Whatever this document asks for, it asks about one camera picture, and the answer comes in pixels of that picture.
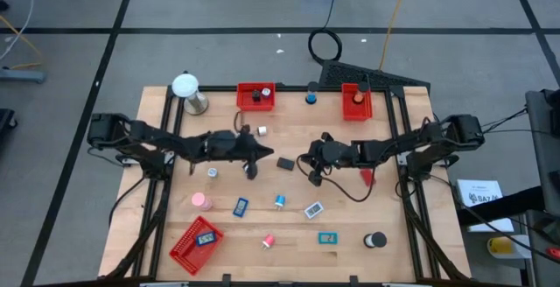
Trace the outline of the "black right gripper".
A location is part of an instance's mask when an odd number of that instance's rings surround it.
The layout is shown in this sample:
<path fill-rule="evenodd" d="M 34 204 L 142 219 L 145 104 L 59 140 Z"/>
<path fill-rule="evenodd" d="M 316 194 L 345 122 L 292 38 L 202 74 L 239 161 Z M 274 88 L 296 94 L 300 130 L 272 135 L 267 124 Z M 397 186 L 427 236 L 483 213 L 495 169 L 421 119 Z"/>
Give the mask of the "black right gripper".
<path fill-rule="evenodd" d="M 301 161 L 311 167 L 308 179 L 315 186 L 321 186 L 323 180 L 322 173 L 332 168 L 341 169 L 356 167 L 359 159 L 358 147 L 355 144 L 348 144 L 353 147 L 353 159 L 348 162 L 337 163 L 333 162 L 332 159 L 332 147 L 334 142 L 338 141 L 335 141 L 329 133 L 324 132 L 321 138 L 312 141 L 309 150 L 301 155 Z"/>

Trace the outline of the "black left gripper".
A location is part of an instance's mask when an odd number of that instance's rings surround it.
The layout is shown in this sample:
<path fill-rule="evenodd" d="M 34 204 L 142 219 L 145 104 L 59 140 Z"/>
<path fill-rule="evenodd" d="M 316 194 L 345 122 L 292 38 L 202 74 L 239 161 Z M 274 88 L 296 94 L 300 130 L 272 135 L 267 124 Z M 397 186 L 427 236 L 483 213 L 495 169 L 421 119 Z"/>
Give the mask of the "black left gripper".
<path fill-rule="evenodd" d="M 255 140 L 255 137 L 246 129 L 243 129 L 242 131 L 248 133 L 247 145 L 240 149 L 230 149 L 228 143 L 226 142 L 226 135 L 228 131 L 231 130 L 220 130 L 218 132 L 218 139 L 220 141 L 219 150 L 221 152 L 221 156 L 229 162 L 244 161 L 245 164 L 243 165 L 243 170 L 246 173 L 247 179 L 253 180 L 258 173 L 256 161 L 273 154 L 273 149 L 259 144 Z"/>

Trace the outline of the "white digital clock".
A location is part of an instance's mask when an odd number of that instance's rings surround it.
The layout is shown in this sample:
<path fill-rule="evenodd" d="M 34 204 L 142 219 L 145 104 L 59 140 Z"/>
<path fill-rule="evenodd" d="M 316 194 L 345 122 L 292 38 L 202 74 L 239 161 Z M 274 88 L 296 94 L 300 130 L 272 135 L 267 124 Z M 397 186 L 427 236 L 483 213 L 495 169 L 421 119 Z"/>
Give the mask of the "white digital clock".
<path fill-rule="evenodd" d="M 313 218 L 315 218 L 317 215 L 319 215 L 323 211 L 324 211 L 323 205 L 319 201 L 317 201 L 317 202 L 309 205 L 304 210 L 304 214 L 309 220 L 312 220 Z"/>

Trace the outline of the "blue hourglass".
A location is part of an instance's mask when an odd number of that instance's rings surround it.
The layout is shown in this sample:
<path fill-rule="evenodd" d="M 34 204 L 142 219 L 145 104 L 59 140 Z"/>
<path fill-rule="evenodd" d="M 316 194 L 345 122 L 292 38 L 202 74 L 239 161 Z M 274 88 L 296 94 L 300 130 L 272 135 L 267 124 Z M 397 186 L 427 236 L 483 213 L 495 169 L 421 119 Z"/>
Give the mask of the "blue hourglass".
<path fill-rule="evenodd" d="M 319 84 L 316 81 L 311 81 L 308 83 L 307 95 L 305 101 L 308 104 L 315 104 L 317 101 L 317 92 L 319 91 Z"/>

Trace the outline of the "black hourglass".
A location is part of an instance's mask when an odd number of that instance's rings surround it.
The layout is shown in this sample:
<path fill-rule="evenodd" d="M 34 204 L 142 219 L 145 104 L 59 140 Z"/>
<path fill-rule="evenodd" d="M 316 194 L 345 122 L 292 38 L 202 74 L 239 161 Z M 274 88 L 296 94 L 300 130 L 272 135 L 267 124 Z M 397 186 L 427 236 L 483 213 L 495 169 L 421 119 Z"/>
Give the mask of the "black hourglass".
<path fill-rule="evenodd" d="M 363 238 L 363 243 L 369 249 L 383 248 L 387 244 L 387 237 L 382 232 L 366 234 Z"/>

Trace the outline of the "red plastic mesh basket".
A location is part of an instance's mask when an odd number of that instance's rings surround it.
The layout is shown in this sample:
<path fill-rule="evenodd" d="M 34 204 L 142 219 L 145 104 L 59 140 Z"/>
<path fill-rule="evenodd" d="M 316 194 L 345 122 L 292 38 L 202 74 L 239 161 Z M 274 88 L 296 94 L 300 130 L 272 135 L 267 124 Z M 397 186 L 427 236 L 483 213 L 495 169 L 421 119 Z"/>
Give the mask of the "red plastic mesh basket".
<path fill-rule="evenodd" d="M 196 236 L 205 232 L 214 231 L 217 241 L 206 246 L 196 245 Z M 224 233 L 203 216 L 197 216 L 189 228 L 178 239 L 170 250 L 169 256 L 187 273 L 196 276 L 210 260 L 216 249 L 224 239 Z"/>
<path fill-rule="evenodd" d="M 271 94 L 269 98 L 262 96 L 262 90 L 269 88 Z M 261 93 L 261 100 L 254 102 L 252 92 L 258 90 Z M 237 107 L 241 111 L 271 111 L 275 107 L 276 84 L 273 82 L 242 82 L 237 85 Z"/>
<path fill-rule="evenodd" d="M 345 121 L 366 121 L 373 117 L 371 90 L 362 104 L 354 104 L 353 96 L 358 83 L 342 84 L 342 114 Z"/>

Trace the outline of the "pink hourglass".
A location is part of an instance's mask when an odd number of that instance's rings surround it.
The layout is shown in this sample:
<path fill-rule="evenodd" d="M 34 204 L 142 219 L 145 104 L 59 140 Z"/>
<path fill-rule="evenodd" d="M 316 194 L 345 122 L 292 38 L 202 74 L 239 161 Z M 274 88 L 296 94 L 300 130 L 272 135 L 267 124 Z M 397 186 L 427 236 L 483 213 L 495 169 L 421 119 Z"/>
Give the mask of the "pink hourglass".
<path fill-rule="evenodd" d="M 200 211 L 207 211 L 212 208 L 213 202 L 203 192 L 196 192 L 191 197 L 192 204 Z"/>

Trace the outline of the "black perforated panel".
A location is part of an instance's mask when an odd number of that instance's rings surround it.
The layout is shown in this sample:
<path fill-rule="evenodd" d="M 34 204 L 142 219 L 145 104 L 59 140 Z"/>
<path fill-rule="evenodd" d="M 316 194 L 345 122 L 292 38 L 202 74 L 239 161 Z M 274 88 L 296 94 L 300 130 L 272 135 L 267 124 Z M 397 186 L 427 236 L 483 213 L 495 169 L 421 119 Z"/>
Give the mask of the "black perforated panel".
<path fill-rule="evenodd" d="M 339 61 L 326 60 L 318 84 L 322 87 L 341 86 L 343 83 L 360 83 L 368 81 L 372 88 L 388 88 L 391 86 L 424 87 L 431 90 L 431 84 L 379 70 L 353 66 Z"/>

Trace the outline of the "white mushroom table lamp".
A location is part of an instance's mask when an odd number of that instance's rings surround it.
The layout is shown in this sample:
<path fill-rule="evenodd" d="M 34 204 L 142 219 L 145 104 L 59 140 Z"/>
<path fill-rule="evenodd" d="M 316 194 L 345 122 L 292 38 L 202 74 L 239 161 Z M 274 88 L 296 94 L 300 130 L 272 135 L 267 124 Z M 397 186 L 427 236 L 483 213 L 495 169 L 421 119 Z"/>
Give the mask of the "white mushroom table lamp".
<path fill-rule="evenodd" d="M 192 116 L 205 113 L 209 106 L 209 101 L 200 92 L 199 85 L 198 79 L 187 71 L 178 75 L 171 84 L 171 91 L 184 100 L 184 110 Z"/>

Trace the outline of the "white cardboard box with logo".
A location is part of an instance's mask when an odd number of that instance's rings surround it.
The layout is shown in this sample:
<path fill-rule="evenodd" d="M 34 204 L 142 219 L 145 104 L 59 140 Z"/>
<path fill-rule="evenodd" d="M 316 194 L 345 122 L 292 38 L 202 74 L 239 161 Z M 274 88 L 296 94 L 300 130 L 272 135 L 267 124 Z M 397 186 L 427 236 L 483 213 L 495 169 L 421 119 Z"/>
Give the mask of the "white cardboard box with logo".
<path fill-rule="evenodd" d="M 497 180 L 458 179 L 457 187 L 463 204 L 468 207 L 474 207 L 502 198 L 502 192 Z M 507 218 L 491 221 L 490 224 L 504 233 L 513 233 L 515 231 L 511 220 Z M 484 223 L 468 226 L 467 231 L 469 233 L 494 232 Z"/>

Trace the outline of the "black bar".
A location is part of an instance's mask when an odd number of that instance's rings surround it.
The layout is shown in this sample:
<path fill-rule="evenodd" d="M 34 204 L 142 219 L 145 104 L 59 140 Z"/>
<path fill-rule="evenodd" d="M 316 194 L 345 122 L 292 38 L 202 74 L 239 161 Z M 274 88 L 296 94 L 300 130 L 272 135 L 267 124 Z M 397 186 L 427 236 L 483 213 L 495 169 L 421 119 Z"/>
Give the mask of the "black bar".
<path fill-rule="evenodd" d="M 476 206 L 464 206 L 457 211 L 460 226 L 472 226 L 486 222 L 524 214 L 528 210 L 544 212 L 547 210 L 543 189 L 535 186 L 499 199 Z"/>

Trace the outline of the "yellow tape roll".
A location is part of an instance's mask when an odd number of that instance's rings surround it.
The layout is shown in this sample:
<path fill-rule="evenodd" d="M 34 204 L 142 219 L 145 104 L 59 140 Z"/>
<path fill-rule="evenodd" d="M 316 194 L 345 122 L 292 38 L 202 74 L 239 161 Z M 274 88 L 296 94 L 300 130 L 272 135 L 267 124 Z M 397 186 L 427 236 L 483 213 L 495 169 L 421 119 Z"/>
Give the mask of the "yellow tape roll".
<path fill-rule="evenodd" d="M 529 246 L 529 237 L 526 234 L 515 234 L 511 238 L 494 237 L 486 242 L 488 252 L 496 259 L 529 259 Z"/>

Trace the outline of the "grey equipment cart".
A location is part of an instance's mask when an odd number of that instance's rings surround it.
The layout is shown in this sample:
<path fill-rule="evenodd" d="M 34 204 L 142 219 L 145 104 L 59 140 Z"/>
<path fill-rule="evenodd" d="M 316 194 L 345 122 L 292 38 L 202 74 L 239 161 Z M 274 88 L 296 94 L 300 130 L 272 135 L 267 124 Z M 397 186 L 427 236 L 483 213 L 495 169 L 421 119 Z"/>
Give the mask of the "grey equipment cart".
<path fill-rule="evenodd" d="M 560 287 L 560 261 L 546 248 L 560 248 L 560 89 L 525 94 L 537 170 L 546 211 L 529 210 L 530 242 L 543 255 L 533 255 L 538 287 Z"/>

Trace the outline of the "grey stand foot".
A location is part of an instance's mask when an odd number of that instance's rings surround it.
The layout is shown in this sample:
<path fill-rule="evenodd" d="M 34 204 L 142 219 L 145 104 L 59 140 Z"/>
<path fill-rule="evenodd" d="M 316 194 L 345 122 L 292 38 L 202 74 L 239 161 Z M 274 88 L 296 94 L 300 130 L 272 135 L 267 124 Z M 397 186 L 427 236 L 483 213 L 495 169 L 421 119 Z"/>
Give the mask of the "grey stand foot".
<path fill-rule="evenodd" d="M 25 81 L 43 83 L 46 74 L 40 71 L 0 68 L 0 81 Z"/>

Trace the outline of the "black object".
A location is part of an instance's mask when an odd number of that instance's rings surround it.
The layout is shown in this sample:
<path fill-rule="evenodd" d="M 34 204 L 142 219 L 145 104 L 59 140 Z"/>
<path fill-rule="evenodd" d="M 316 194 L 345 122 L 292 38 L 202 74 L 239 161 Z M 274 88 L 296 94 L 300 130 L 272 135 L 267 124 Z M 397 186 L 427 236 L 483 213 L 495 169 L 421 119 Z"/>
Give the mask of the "black object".
<path fill-rule="evenodd" d="M 18 126 L 15 111 L 8 108 L 0 108 L 0 131 L 12 130 Z"/>

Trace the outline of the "black aluminium table frame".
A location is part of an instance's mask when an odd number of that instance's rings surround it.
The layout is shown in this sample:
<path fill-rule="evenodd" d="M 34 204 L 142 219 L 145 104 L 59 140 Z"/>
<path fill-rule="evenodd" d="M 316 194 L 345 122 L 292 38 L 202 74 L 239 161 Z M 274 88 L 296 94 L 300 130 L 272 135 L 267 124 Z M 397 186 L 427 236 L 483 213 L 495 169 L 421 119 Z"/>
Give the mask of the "black aluminium table frame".
<path fill-rule="evenodd" d="M 136 273 L 158 280 L 218 281 L 230 275 L 233 282 L 412 282 L 417 277 L 442 276 L 424 241 L 410 232 L 403 204 L 396 194 L 395 161 L 380 166 L 376 183 L 367 188 L 355 169 L 334 171 L 322 186 L 312 185 L 306 169 L 277 167 L 279 158 L 296 158 L 323 132 L 347 143 L 356 139 L 384 140 L 404 130 L 400 102 L 386 92 L 372 96 L 373 117 L 347 122 L 342 116 L 338 89 L 322 92 L 317 103 L 305 103 L 301 86 L 278 87 L 275 107 L 268 112 L 248 112 L 243 121 L 266 126 L 260 143 L 274 153 L 261 160 L 258 174 L 248 180 L 240 163 L 219 162 L 218 176 L 207 175 L 208 163 L 191 167 L 179 160 L 170 184 L 170 199 L 163 225 L 146 243 Z M 192 202 L 204 193 L 213 202 L 200 211 Z M 285 197 L 281 210 L 277 195 Z M 242 218 L 233 210 L 239 198 L 248 200 Z M 304 210 L 319 201 L 324 211 L 309 220 Z M 196 276 L 187 273 L 169 256 L 170 250 L 197 216 L 203 216 L 224 233 L 224 239 Z M 337 245 L 319 244 L 319 232 L 336 232 Z M 383 248 L 367 248 L 363 238 L 382 232 Z M 266 250 L 268 234 L 274 245 Z"/>

